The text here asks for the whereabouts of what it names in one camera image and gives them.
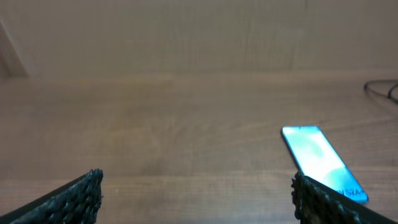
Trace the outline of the Samsung Galaxy S24+ smartphone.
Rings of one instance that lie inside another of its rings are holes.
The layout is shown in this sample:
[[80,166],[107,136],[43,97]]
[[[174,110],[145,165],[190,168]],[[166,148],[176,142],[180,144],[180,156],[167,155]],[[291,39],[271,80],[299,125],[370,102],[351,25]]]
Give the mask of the Samsung Galaxy S24+ smartphone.
[[318,126],[284,126],[281,135],[304,175],[358,203],[369,197]]

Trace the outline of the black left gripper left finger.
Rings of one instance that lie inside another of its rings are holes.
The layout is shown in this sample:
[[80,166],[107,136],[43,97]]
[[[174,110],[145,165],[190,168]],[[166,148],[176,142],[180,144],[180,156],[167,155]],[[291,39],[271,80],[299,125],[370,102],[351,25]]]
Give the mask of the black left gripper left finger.
[[102,203],[103,171],[81,177],[1,216],[1,223],[95,223]]

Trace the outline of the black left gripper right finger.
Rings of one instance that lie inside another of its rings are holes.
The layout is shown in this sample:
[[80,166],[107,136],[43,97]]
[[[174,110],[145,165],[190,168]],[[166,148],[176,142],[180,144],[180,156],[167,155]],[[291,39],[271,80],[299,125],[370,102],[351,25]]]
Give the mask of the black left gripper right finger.
[[292,203],[300,224],[397,224],[298,171]]

